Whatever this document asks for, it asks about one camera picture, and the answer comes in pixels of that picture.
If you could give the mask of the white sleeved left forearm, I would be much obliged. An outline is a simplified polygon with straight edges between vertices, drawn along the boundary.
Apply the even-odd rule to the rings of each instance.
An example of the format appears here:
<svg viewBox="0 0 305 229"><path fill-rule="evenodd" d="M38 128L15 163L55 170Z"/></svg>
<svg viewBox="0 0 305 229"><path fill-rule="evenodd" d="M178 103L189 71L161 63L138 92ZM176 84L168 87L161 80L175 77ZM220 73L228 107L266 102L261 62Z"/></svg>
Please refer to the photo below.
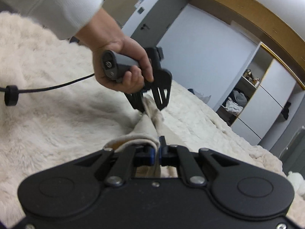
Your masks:
<svg viewBox="0 0 305 229"><path fill-rule="evenodd" d="M21 15L50 29L59 39L75 36L91 50L122 51L128 38L102 8L103 0L2 0Z"/></svg>

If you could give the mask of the person left hand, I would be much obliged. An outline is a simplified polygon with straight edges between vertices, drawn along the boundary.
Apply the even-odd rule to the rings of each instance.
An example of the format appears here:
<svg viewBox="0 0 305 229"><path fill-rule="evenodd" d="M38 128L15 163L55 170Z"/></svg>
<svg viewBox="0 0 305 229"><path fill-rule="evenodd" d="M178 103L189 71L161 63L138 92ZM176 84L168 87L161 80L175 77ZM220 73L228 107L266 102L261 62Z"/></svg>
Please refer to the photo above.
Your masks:
<svg viewBox="0 0 305 229"><path fill-rule="evenodd" d="M146 51L125 36L98 37L90 46L96 80L106 88L136 93L144 81L153 82L153 69Z"/></svg>

